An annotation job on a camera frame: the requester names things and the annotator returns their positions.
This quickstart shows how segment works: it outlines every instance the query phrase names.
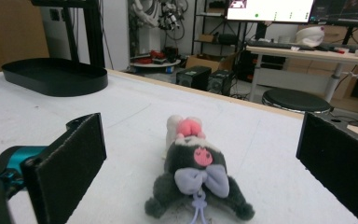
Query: desk leg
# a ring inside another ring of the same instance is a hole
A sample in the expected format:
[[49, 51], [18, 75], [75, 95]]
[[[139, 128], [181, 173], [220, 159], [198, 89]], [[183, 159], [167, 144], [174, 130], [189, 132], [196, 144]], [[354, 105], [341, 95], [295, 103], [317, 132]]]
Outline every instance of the desk leg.
[[254, 73], [254, 77], [252, 79], [252, 86], [251, 86], [251, 92], [249, 95], [249, 101], [250, 102], [254, 102], [255, 101], [255, 88], [257, 86], [257, 80], [258, 80], [258, 76], [260, 76], [260, 66], [261, 66], [261, 60], [263, 59], [263, 55], [259, 54], [257, 56], [257, 64], [255, 65], [255, 73]]
[[336, 91], [336, 87], [339, 82], [339, 77], [341, 76], [342, 73], [342, 67], [343, 67], [342, 63], [337, 64], [336, 71], [331, 76], [330, 81], [327, 84], [325, 95], [324, 95], [324, 99], [327, 102], [330, 102], [331, 98], [333, 98], [334, 91]]

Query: computer monitor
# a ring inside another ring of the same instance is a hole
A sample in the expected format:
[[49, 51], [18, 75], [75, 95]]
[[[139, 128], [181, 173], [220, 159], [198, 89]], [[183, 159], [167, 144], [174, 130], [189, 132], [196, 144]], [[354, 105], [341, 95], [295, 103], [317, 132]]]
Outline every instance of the computer monitor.
[[315, 0], [310, 23], [358, 27], [358, 0]]
[[308, 23], [313, 0], [229, 0], [226, 19]]

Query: stool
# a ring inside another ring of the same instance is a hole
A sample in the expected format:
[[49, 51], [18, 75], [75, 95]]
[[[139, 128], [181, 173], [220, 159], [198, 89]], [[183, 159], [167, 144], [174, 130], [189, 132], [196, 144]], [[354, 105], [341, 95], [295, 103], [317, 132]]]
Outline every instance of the stool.
[[331, 105], [315, 95], [287, 89], [272, 89], [265, 91], [263, 105], [304, 114], [305, 112], [328, 113]]

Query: table surface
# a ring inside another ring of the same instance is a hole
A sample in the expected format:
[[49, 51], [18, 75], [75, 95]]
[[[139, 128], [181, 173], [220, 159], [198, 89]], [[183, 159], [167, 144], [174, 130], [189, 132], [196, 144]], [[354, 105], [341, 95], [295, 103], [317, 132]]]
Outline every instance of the table surface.
[[282, 56], [289, 58], [308, 59], [316, 61], [324, 61], [331, 63], [356, 63], [358, 64], [358, 57], [354, 53], [340, 54], [332, 51], [319, 50], [290, 50], [290, 49], [271, 49], [247, 46], [247, 50], [255, 54], [266, 54], [271, 56]]
[[[302, 116], [283, 110], [109, 71], [108, 87], [90, 95], [50, 97], [8, 83], [0, 73], [0, 153], [13, 146], [47, 146], [69, 120], [100, 112], [107, 160], [68, 223], [189, 223], [190, 204], [161, 219], [145, 214], [163, 172], [166, 121], [199, 117], [219, 147], [227, 172], [254, 206], [247, 223], [358, 223], [296, 158]], [[35, 223], [26, 191], [9, 201], [16, 223]], [[210, 204], [212, 223], [241, 223]]]

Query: plush toy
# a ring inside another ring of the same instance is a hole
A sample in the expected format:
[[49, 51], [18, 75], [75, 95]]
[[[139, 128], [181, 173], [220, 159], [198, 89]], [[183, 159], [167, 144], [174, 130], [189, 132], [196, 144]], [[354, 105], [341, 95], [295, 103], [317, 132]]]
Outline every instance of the plush toy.
[[145, 212], [159, 218], [174, 202], [192, 196], [195, 216], [191, 223], [200, 214], [206, 224], [205, 200], [214, 197], [230, 207], [239, 219], [251, 219], [255, 214], [253, 207], [246, 202], [234, 178], [227, 175], [223, 153], [205, 140], [201, 126], [197, 118], [169, 117], [164, 174], [156, 179]]

